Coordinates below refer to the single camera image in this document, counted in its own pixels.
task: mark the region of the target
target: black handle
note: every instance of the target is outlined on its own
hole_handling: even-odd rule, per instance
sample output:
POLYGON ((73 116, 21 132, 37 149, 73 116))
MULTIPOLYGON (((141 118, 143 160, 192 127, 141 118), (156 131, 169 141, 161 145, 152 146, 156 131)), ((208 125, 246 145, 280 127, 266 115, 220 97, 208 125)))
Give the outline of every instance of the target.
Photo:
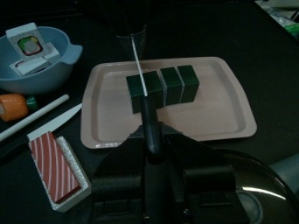
POLYGON ((140 100, 141 118, 144 127, 144 140, 147 148, 147 159, 152 164, 159 164, 164 161, 164 146, 161 137, 161 127, 157 122, 155 111, 155 103, 152 97, 143 96, 140 100))
POLYGON ((149 0, 95 0, 99 12, 117 36, 129 36, 144 29, 149 0))

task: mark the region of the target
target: pink tray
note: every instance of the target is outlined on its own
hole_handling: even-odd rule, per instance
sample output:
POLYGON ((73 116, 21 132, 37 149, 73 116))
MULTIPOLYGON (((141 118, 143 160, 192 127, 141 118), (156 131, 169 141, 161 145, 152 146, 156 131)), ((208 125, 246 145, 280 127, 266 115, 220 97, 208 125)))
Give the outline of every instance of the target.
MULTIPOLYGON (((163 67, 192 65, 200 79, 195 102, 156 110, 159 121, 195 140, 250 137, 258 126, 248 99, 225 61, 216 57, 140 61, 144 72, 163 67)), ((137 74, 136 63, 95 66, 83 97, 83 144, 91 149, 119 146, 141 125, 132 114, 127 88, 128 75, 137 74)))

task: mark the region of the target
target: blue bowl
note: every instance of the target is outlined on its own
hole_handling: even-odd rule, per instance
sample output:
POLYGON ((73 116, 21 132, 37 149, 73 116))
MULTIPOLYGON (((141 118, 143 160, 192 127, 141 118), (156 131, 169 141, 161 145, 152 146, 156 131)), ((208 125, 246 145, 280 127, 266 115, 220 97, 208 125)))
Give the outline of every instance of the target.
POLYGON ((40 72, 27 76, 19 74, 9 67, 20 56, 5 36, 0 38, 0 88, 11 93, 23 95, 41 95, 52 92, 67 81, 77 62, 83 47, 73 45, 68 35, 59 29, 39 26, 37 30, 45 43, 52 43, 60 52, 60 59, 40 72))

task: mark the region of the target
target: dark background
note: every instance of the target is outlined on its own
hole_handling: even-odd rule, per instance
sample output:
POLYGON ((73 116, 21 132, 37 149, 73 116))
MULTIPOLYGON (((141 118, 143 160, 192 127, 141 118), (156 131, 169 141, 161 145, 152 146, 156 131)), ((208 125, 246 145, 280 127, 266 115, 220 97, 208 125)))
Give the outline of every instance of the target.
MULTIPOLYGON (((11 136, 0 145, 1 151, 7 150, 8 144, 19 143, 20 135, 28 134, 81 102, 92 67, 100 63, 128 61, 115 30, 91 1, 29 3, 3 3, 1 36, 7 28, 33 21, 37 25, 65 31, 71 43, 81 45, 84 50, 67 83, 55 92, 37 96, 40 105, 64 94, 69 95, 69 100, 11 136)), ((262 162, 272 164, 299 151, 298 41, 252 1, 209 1, 187 6, 176 4, 153 3, 147 24, 144 59, 215 56, 227 61, 247 93, 256 119, 256 134, 205 144, 246 152, 262 162)), ((0 131, 13 124, 0 121, 0 131)), ((91 150, 83 146, 80 114, 53 134, 69 141, 92 179, 100 160, 111 150, 91 150)), ((0 223, 85 223, 89 198, 67 213, 53 212, 27 146, 21 146, 20 150, 23 153, 11 163, 0 164, 0 223)))

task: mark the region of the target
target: white pencil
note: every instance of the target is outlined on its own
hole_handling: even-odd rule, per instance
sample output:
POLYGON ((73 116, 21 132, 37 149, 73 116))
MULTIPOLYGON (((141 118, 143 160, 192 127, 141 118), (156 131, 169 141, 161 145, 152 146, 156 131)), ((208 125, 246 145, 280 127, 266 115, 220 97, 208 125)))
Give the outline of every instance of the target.
POLYGON ((69 99, 69 96, 65 94, 57 100, 51 102, 47 106, 40 108, 33 114, 28 115, 16 125, 8 128, 4 132, 0 133, 0 142, 4 141, 16 131, 25 127, 31 122, 40 118, 45 113, 55 109, 60 104, 63 104, 69 99))
POLYGON ((136 63, 136 67, 137 67, 137 72, 140 74, 140 80, 141 80, 143 89, 144 89, 144 96, 147 96, 145 79, 144 79, 144 74, 143 74, 143 70, 140 67, 140 62, 139 62, 139 58, 137 58, 137 54, 136 54, 136 43, 135 43, 133 35, 131 35, 131 39, 132 39, 132 47, 133 47, 133 53, 135 53, 135 63, 136 63))

